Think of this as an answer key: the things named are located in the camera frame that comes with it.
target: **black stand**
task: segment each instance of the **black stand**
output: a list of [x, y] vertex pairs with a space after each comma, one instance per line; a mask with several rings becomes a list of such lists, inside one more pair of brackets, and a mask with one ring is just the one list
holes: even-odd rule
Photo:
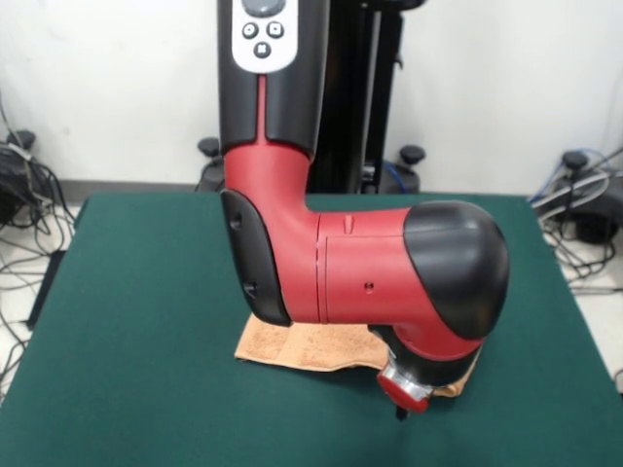
[[381, 185], [401, 11], [420, 1], [334, 1], [325, 93], [310, 193], [369, 193]]

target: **white wall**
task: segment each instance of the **white wall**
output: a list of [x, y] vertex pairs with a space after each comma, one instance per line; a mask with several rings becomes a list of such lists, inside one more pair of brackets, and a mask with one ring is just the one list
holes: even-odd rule
[[[215, 0], [4, 0], [0, 87], [61, 178], [192, 183], [218, 132]], [[527, 193], [623, 143], [623, 2], [429, 0], [406, 15], [387, 156], [427, 190]]]

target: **black foot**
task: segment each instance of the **black foot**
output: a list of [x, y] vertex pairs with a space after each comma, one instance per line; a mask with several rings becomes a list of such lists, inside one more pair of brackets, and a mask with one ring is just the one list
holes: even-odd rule
[[409, 413], [406, 410], [400, 406], [396, 406], [396, 418], [398, 418], [398, 420], [405, 421], [407, 416], [409, 416]]

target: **screw hole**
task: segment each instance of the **screw hole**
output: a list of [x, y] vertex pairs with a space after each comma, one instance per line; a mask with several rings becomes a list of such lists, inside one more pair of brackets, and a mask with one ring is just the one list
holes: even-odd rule
[[242, 289], [244, 289], [244, 293], [251, 297], [252, 299], [257, 298], [257, 283], [256, 282], [244, 282], [242, 284]]
[[235, 231], [239, 231], [240, 229], [242, 229], [242, 216], [240, 215], [240, 213], [234, 215], [234, 217], [230, 221], [230, 227]]

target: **red end cap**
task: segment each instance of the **red end cap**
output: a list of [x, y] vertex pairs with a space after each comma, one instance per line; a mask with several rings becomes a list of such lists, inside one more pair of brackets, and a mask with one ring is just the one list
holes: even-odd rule
[[404, 410], [415, 413], [424, 413], [428, 409], [428, 398], [416, 401], [409, 394], [403, 391], [398, 384], [391, 379], [384, 377], [381, 374], [377, 375], [377, 381], [381, 385], [381, 388], [389, 396], [389, 399], [393, 401], [399, 407]]

